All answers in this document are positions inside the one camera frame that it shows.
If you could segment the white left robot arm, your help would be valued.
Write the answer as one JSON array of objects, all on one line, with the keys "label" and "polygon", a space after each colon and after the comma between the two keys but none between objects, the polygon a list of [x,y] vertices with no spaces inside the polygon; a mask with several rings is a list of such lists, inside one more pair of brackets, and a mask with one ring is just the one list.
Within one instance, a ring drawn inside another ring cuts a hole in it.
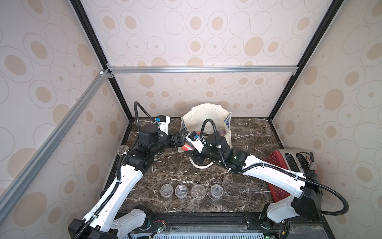
[{"label": "white left robot arm", "polygon": [[137,228],[148,229],[152,210],[136,206],[130,213],[116,215],[134,186],[153,164],[155,155],[168,148],[182,147],[189,132],[168,133],[169,117],[150,118],[150,124],[136,123],[137,137],[117,162],[116,177],[96,205],[83,219],[74,219],[68,231],[73,239],[119,239]]}]

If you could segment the clear plastic jar by wall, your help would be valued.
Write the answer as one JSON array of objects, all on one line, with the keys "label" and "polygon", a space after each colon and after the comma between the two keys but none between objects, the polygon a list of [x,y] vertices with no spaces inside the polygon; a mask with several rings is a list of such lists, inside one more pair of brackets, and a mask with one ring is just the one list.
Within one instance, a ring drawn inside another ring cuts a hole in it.
[{"label": "clear plastic jar by wall", "polygon": [[119,157],[122,157],[124,154],[126,154],[129,150],[129,146],[128,145],[121,145],[118,147],[117,149],[117,155]]}]

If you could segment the black corner frame post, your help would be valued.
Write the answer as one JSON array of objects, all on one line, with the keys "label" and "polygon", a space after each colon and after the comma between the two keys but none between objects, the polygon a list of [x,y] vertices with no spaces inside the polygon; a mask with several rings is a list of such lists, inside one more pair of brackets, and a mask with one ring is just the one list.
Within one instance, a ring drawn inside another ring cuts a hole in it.
[{"label": "black corner frame post", "polygon": [[[84,8],[82,2],[79,0],[70,0],[69,2],[71,4],[71,6],[73,7],[75,14],[77,15],[79,22],[84,29],[84,32],[85,32],[94,52],[96,54],[98,61],[101,64],[102,69],[109,70],[109,67],[107,65],[108,60],[107,60],[107,58],[104,54],[104,51],[101,47],[100,41],[98,40],[98,38],[95,34],[93,26],[92,26],[87,14],[86,14],[86,11],[85,11],[85,8]],[[108,80],[112,86],[114,93],[117,96],[117,99],[118,99],[125,115],[127,116],[127,119],[129,121],[131,121],[133,119],[132,113],[131,113],[131,111],[130,111],[127,103],[126,103],[126,100],[123,97],[122,91],[121,91],[121,89],[117,83],[116,78],[114,76],[111,76],[108,78]]]},{"label": "black corner frame post", "polygon": [[279,99],[277,100],[274,108],[272,109],[272,111],[268,117],[269,123],[271,123],[274,120],[274,118],[276,117],[282,104],[284,103],[288,94],[292,90],[295,82],[297,81],[298,77],[300,76],[303,69],[307,65],[309,59],[313,55],[317,46],[321,42],[322,38],[324,37],[330,24],[334,20],[335,16],[337,15],[337,13],[340,10],[343,3],[344,3],[344,0],[335,0],[335,1],[332,1],[332,3],[330,4],[329,9],[327,10],[326,14],[323,16],[322,21],[319,23],[318,28],[317,28],[316,32],[314,33],[312,40],[309,42],[304,54],[302,55],[301,60],[297,64],[297,67],[298,67],[297,71],[294,74],[292,74],[290,79],[287,81],[285,88],[283,89]]}]

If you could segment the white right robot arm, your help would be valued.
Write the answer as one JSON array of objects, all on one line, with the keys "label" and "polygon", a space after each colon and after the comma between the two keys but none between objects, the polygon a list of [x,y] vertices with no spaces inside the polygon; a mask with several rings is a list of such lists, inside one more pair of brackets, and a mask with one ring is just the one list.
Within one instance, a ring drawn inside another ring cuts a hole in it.
[{"label": "white right robot arm", "polygon": [[[322,215],[340,216],[349,211],[347,200],[332,188],[321,184],[318,175],[312,170],[306,173],[290,171],[260,160],[243,150],[231,149],[211,119],[203,122],[199,133],[193,131],[186,139],[195,148],[191,154],[192,159],[209,159],[231,174],[261,179],[289,194],[276,203],[264,206],[259,221],[265,228],[298,216],[315,221]],[[337,197],[342,202],[343,208],[339,211],[323,211],[321,209],[323,191]]]}]

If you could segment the black corner frame post right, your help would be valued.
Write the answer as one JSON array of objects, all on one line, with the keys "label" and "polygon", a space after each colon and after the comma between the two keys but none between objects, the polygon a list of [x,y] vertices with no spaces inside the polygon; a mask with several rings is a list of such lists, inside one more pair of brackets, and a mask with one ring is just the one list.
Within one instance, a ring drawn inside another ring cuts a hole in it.
[{"label": "black corner frame post right", "polygon": [[302,55],[301,60],[297,64],[297,67],[298,67],[297,71],[294,74],[292,74],[290,79],[287,81],[285,88],[283,89],[279,99],[277,100],[274,108],[272,109],[272,111],[268,117],[269,123],[271,123],[274,120],[274,118],[276,117],[282,104],[284,103],[288,94],[292,90],[295,82],[297,81],[298,77],[300,76],[303,69],[307,65],[309,59],[313,55],[317,46],[321,42],[322,38],[324,37],[330,24],[334,20],[335,16],[337,15],[337,13],[340,10],[343,3],[344,3],[344,0],[335,0],[335,1],[332,1],[332,3],[330,4],[329,9],[327,10],[326,14],[323,16],[322,21],[319,23],[318,28],[317,28],[316,32],[314,33],[312,40],[309,42],[304,54]]}]

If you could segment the silver aluminium bar left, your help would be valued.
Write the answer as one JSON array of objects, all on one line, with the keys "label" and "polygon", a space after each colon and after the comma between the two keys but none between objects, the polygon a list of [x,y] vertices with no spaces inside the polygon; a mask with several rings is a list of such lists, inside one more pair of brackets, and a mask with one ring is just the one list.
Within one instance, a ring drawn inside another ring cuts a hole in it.
[{"label": "silver aluminium bar left", "polygon": [[19,173],[9,188],[1,197],[1,224],[4,223],[12,209],[16,206],[27,188],[41,171],[47,160],[51,157],[60,142],[72,128],[80,114],[84,111],[100,86],[110,75],[110,70],[104,69],[86,89],[74,106],[65,115],[63,120],[50,134],[47,140],[36,151],[28,164]]}]

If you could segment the silver aluminium crossbar back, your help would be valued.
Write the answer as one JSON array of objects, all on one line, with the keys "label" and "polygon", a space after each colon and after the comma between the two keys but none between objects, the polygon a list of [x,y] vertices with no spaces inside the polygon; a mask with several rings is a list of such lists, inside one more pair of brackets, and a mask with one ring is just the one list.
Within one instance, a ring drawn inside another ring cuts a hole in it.
[{"label": "silver aluminium crossbar back", "polygon": [[291,72],[298,66],[260,65],[260,66],[173,66],[173,67],[110,67],[113,74],[183,74],[183,73],[256,73]]}]

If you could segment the cream canvas starry night bag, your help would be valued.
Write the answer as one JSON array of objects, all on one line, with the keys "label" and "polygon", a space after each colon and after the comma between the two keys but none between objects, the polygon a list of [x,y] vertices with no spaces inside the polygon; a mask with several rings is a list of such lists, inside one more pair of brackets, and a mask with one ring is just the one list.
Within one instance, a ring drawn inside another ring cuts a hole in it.
[{"label": "cream canvas starry night bag", "polygon": [[[205,127],[202,127],[206,119],[211,119],[214,122],[216,131],[219,133],[217,138],[222,140],[221,151],[222,154],[224,154],[227,149],[232,147],[230,129],[231,112],[225,110],[222,106],[205,103],[193,107],[187,114],[182,117],[181,130],[188,132],[195,131],[198,135],[202,134],[203,136],[201,136],[201,140],[203,141],[204,145],[212,147],[212,144],[215,140],[213,127],[209,122],[206,123]],[[199,169],[206,169],[213,164],[223,166],[223,164],[220,162],[221,158],[217,152],[216,147],[211,150],[211,163],[206,164],[195,164],[193,162],[191,159],[191,153],[194,149],[195,148],[193,145],[186,141],[184,146],[178,148],[178,152],[182,152],[187,155],[192,165]]]}]

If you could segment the black corner frame post left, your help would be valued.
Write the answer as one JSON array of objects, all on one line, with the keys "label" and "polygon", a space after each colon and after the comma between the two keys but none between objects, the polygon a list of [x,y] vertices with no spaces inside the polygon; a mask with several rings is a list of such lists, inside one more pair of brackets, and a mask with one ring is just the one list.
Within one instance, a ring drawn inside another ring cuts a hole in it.
[{"label": "black corner frame post left", "polygon": [[[73,7],[75,14],[77,15],[79,22],[84,29],[84,32],[85,32],[94,52],[96,54],[98,61],[101,64],[102,69],[109,70],[109,67],[107,65],[108,60],[107,60],[107,58],[104,54],[104,51],[101,47],[100,41],[98,40],[98,38],[95,34],[93,26],[92,26],[87,14],[86,14],[86,11],[85,11],[85,8],[84,8],[82,2],[79,0],[70,0],[69,2],[71,4],[71,6]],[[127,119],[129,121],[131,121],[133,119],[132,113],[131,113],[131,111],[130,111],[127,103],[126,103],[126,100],[123,97],[122,91],[121,91],[121,89],[117,83],[116,78],[114,76],[111,76],[108,78],[108,80],[112,86],[114,93],[117,96],[117,99],[118,99],[125,115],[127,116]]]}]

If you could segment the clear seed jar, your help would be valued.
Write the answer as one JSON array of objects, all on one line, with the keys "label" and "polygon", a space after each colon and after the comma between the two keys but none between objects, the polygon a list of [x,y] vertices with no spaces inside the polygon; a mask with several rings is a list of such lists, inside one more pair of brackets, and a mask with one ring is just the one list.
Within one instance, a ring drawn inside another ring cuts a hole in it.
[{"label": "clear seed jar", "polygon": [[171,198],[173,196],[173,193],[174,188],[171,184],[165,184],[160,189],[160,195],[165,199]]},{"label": "clear seed jar", "polygon": [[202,200],[206,196],[206,189],[204,186],[197,184],[192,187],[191,194],[195,200]]},{"label": "clear seed jar", "polygon": [[188,195],[188,188],[187,186],[180,184],[175,188],[175,195],[179,199],[185,199]]},{"label": "clear seed jar", "polygon": [[215,185],[212,185],[211,188],[210,188],[210,193],[211,193],[211,196],[215,199],[219,199],[223,196],[224,194],[224,189],[221,185],[219,184],[215,184]]}]

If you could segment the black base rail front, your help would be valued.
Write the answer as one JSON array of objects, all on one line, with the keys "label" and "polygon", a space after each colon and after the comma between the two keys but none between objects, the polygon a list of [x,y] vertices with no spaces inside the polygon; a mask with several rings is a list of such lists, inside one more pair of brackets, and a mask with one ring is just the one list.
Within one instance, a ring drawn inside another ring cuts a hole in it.
[{"label": "black base rail front", "polygon": [[324,218],[294,217],[265,229],[259,213],[154,213],[152,226],[135,229],[126,239],[333,239]]}]

